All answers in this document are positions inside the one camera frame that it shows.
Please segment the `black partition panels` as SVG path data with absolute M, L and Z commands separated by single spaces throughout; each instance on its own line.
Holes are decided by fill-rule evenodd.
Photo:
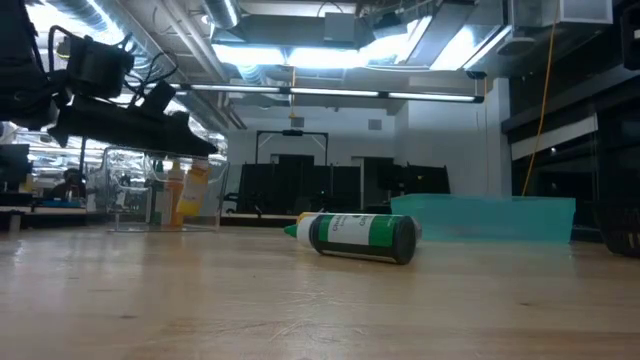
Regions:
M 236 204 L 238 213 L 389 213 L 393 197 L 450 192 L 446 167 L 399 165 L 390 158 L 316 165 L 312 156 L 280 155 L 270 164 L 244 164 L 237 190 L 226 199 Z

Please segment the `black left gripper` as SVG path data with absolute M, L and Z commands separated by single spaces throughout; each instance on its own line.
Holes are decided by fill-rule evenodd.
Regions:
M 188 126 L 189 114 L 165 114 L 142 107 L 119 107 L 77 96 L 70 102 L 66 70 L 51 73 L 0 70 L 0 121 L 38 130 L 64 147 L 70 136 L 86 137 L 124 147 L 196 157 L 215 154 L 218 148 L 196 136 Z

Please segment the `clear plastic bin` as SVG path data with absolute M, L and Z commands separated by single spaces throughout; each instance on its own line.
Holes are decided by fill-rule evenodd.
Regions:
M 194 159 L 209 162 L 209 182 L 200 213 L 181 218 L 181 225 L 168 225 L 168 171 L 178 160 L 184 177 Z M 150 224 L 151 182 L 155 160 L 162 160 L 165 173 L 166 205 L 163 224 Z M 87 213 L 106 221 L 111 232 L 213 232 L 220 227 L 222 203 L 230 164 L 219 155 L 195 157 L 110 146 L 103 151 L 100 166 L 88 172 Z

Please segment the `yellow ink bottle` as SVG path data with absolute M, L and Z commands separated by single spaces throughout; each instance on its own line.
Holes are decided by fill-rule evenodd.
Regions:
M 209 182 L 209 162 L 194 159 L 187 171 L 183 190 L 177 204 L 177 213 L 183 217 L 197 216 L 200 213 Z

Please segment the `silver ventilation duct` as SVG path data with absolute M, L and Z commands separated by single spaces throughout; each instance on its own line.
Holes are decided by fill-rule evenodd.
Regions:
M 202 0 L 210 22 L 220 29 L 231 29 L 241 20 L 238 0 Z

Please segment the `black mesh basket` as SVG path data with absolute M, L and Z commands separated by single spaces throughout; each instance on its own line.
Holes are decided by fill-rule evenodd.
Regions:
M 616 255 L 640 258 L 640 201 L 608 201 L 595 206 L 603 242 Z

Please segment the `person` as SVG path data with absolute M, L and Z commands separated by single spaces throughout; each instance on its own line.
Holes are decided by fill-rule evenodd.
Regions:
M 63 182 L 49 192 L 48 198 L 64 200 L 68 198 L 68 195 L 77 198 L 86 197 L 86 186 L 80 171 L 75 168 L 69 168 L 63 172 Z

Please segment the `long overhead light bar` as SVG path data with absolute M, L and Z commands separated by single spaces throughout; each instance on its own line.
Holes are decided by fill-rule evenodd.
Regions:
M 189 84 L 171 83 L 171 87 L 179 91 L 215 91 L 228 93 L 248 93 L 262 95 L 308 95 L 308 96 L 333 96 L 353 98 L 375 98 L 408 101 L 431 101 L 451 103 L 482 103 L 483 95 L 461 95 L 432 92 L 401 92 L 360 89 L 333 89 L 318 87 L 296 86 L 263 86 L 263 85 L 236 85 L 236 84 Z

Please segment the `grey ceiling box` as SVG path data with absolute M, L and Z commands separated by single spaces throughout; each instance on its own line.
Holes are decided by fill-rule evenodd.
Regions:
M 355 18 L 349 13 L 324 14 L 324 37 L 328 42 L 353 43 L 355 39 Z

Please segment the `black background rig frame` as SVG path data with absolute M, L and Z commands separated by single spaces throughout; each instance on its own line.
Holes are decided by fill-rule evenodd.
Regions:
M 302 137 L 302 136 L 322 136 L 324 138 L 324 145 L 322 146 L 324 149 L 324 166 L 328 166 L 328 150 L 329 150 L 329 133 L 327 132 L 309 132 L 309 131 L 303 131 L 303 130 L 296 130 L 296 129 L 288 129 L 288 130 L 281 130 L 281 131 L 275 131 L 275 130 L 257 130 L 256 131 L 256 136 L 255 136 L 255 148 L 254 148 L 254 163 L 258 163 L 259 162 L 259 151 L 260 151 L 260 147 L 262 146 L 259 141 L 260 141 L 260 136 L 262 134 L 269 134 L 269 135 L 282 135 L 285 137 Z

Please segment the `teal plastic bin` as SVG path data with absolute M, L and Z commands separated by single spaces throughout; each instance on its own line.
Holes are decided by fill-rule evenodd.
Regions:
M 391 209 L 414 218 L 425 241 L 567 243 L 576 200 L 410 194 L 393 198 Z

